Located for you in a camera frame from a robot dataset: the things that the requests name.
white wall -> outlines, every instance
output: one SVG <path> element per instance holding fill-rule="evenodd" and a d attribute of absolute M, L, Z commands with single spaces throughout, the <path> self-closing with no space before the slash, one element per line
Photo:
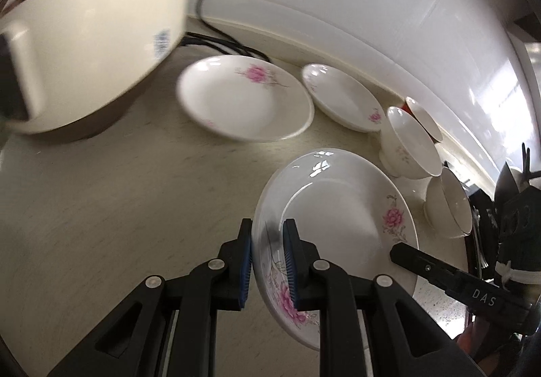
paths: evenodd
<path fill-rule="evenodd" d="M 276 33 L 418 99 L 495 179 L 540 150 L 505 24 L 525 0 L 207 0 L 204 14 Z"/>

marble countertop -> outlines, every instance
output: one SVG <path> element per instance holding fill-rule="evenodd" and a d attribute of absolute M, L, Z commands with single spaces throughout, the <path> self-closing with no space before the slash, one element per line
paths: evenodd
<path fill-rule="evenodd" d="M 316 110 L 299 137 L 241 143 L 208 132 L 180 109 L 181 70 L 206 57 L 179 48 L 128 113 L 96 137 L 46 145 L 12 135 L 0 154 L 0 333 L 30 377 L 48 371 L 147 275 L 187 274 L 253 217 L 276 169 L 318 147 L 343 148 L 383 169 L 377 135 L 348 130 Z M 299 76 L 299 69 L 281 67 Z M 400 102 L 371 89 L 384 107 Z M 440 150 L 482 185 L 467 153 Z M 437 236 L 422 205 L 428 179 L 394 180 L 415 220 L 420 249 L 467 268 L 464 240 Z M 419 279 L 417 301 L 455 336 L 464 306 Z M 242 362 L 242 373 L 238 363 Z M 317 375 L 312 351 L 274 321 L 252 277 L 242 313 L 218 316 L 218 376 Z"/>

pink flower decoration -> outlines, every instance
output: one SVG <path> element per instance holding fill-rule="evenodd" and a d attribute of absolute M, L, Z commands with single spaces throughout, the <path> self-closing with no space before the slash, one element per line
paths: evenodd
<path fill-rule="evenodd" d="M 369 116 L 369 120 L 372 121 L 374 124 L 379 124 L 381 122 L 381 115 L 376 110 L 372 115 Z"/>
<path fill-rule="evenodd" d="M 402 224 L 402 216 L 404 212 L 398 208 L 390 208 L 387 213 L 383 216 L 383 222 L 385 222 L 385 227 L 387 228 L 396 228 Z"/>
<path fill-rule="evenodd" d="M 279 298 L 280 298 L 280 305 L 282 306 L 283 310 L 289 315 L 289 317 L 297 323 L 305 323 L 308 319 L 306 317 L 306 314 L 302 312 L 298 312 L 295 307 L 293 307 L 293 302 L 291 301 L 291 297 L 289 296 L 289 287 L 285 282 L 282 282 L 280 284 L 280 292 L 279 292 Z"/>
<path fill-rule="evenodd" d="M 267 71 L 261 66 L 252 65 L 245 75 L 252 83 L 263 83 L 267 79 Z"/>

white bowl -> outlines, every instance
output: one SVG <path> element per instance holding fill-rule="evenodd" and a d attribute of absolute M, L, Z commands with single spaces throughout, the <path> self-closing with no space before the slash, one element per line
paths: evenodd
<path fill-rule="evenodd" d="M 282 224 L 295 219 L 299 235 L 322 258 L 351 275 L 392 276 L 413 294 L 417 276 L 394 264 L 391 247 L 417 248 L 406 202 L 375 165 L 349 151 L 321 148 L 278 170 L 261 193 L 252 226 L 252 256 L 259 291 L 284 330 L 319 348 L 319 313 L 297 311 L 289 298 Z"/>
<path fill-rule="evenodd" d="M 447 167 L 428 183 L 423 210 L 428 224 L 445 238 L 464 237 L 472 230 L 470 202 L 461 182 Z"/>
<path fill-rule="evenodd" d="M 381 129 L 381 163 L 393 177 L 420 179 L 439 176 L 442 161 L 426 130 L 398 107 L 387 109 Z"/>
<path fill-rule="evenodd" d="M 355 131 L 380 131 L 385 112 L 374 95 L 355 78 L 325 65 L 306 65 L 302 81 L 329 118 Z"/>
<path fill-rule="evenodd" d="M 402 106 L 402 109 L 410 115 L 413 115 L 413 117 L 419 121 L 434 142 L 443 141 L 442 131 L 439 129 L 434 119 L 432 119 L 432 116 L 430 116 L 416 100 L 409 96 L 406 97 L 406 102 Z"/>
<path fill-rule="evenodd" d="M 241 141 L 300 135 L 314 118 L 312 98 L 291 74 L 238 55 L 202 59 L 177 81 L 177 98 L 201 126 Z"/>

silver bolt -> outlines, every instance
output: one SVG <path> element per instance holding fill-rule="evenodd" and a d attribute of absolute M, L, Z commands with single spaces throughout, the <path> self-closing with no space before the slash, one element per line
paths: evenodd
<path fill-rule="evenodd" d="M 378 285 L 380 285 L 381 287 L 390 287 L 391 285 L 393 285 L 393 280 L 390 276 L 387 276 L 387 275 L 379 275 L 375 282 L 378 283 Z"/>
<path fill-rule="evenodd" d="M 313 266 L 317 271 L 326 271 L 331 265 L 325 260 L 315 260 Z"/>
<path fill-rule="evenodd" d="M 159 276 L 149 276 L 147 280 L 144 282 L 144 284 L 148 288 L 160 287 L 160 285 L 162 285 L 162 279 Z"/>
<path fill-rule="evenodd" d="M 220 269 L 223 269 L 225 265 L 224 261 L 219 258 L 215 258 L 208 262 L 208 268 L 212 271 L 219 271 Z"/>

